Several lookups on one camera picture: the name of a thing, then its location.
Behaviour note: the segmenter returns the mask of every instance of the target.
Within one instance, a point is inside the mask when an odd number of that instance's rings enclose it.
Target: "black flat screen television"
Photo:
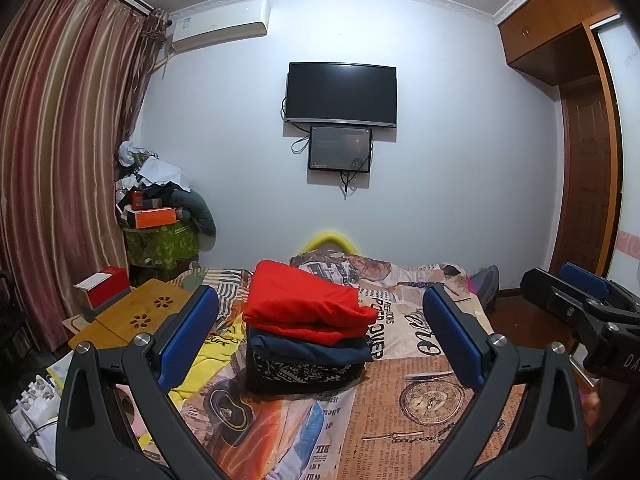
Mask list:
[[[289,63],[285,121],[396,127],[392,66]]]
[[[371,128],[314,125],[309,137],[308,168],[369,173],[372,140]]]

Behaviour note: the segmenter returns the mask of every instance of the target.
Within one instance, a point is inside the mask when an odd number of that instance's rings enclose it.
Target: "navy blue folded shirt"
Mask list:
[[[342,339],[334,346],[324,346],[248,326],[247,339],[254,351],[268,361],[316,365],[353,365],[373,361],[365,337]]]

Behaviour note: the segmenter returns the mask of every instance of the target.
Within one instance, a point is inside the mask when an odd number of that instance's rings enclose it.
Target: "door frame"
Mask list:
[[[600,248],[600,255],[596,264],[596,275],[605,276],[609,270],[609,263],[613,255],[613,249],[616,244],[616,236],[618,234],[618,219],[620,217],[620,202],[622,197],[622,134],[620,133],[620,120],[618,117],[618,106],[616,105],[616,97],[613,88],[613,82],[609,75],[609,69],[604,57],[604,51],[600,45],[600,41],[591,30],[591,26],[598,22],[606,20],[611,16],[615,16],[618,10],[611,7],[591,16],[582,22],[584,31],[587,35],[593,56],[596,60],[598,75],[587,77],[578,81],[564,85],[564,88],[575,88],[588,82],[593,82],[596,78],[602,83],[602,92],[604,94],[605,109],[607,113],[607,126],[609,129],[610,142],[610,184],[609,184],[609,207],[607,209],[607,220],[605,223],[604,237]],[[566,229],[566,210],[569,195],[570,181],[570,140],[569,129],[566,114],[566,104],[562,98],[562,125],[564,127],[564,183],[562,184],[562,205],[560,209],[560,219],[558,222],[558,234],[556,235],[556,244],[554,254],[551,258],[549,272],[557,274],[559,272],[560,262],[558,261],[559,249],[562,245],[564,231]]]

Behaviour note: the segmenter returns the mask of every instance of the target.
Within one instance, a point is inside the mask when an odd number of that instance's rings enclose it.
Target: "red folded shirt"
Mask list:
[[[324,345],[366,334],[378,311],[358,303],[358,289],[285,264],[255,268],[243,313],[248,325]]]

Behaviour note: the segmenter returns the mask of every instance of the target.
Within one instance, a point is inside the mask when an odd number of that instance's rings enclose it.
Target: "curtain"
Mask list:
[[[142,99],[151,79],[151,69],[156,63],[162,46],[166,43],[165,30],[168,19],[169,15],[165,10],[154,9],[142,27],[129,69],[116,148],[125,140],[129,140],[136,126]]]
[[[72,285],[127,265],[113,150],[143,24],[116,0],[27,0],[0,40],[0,267],[51,349]]]

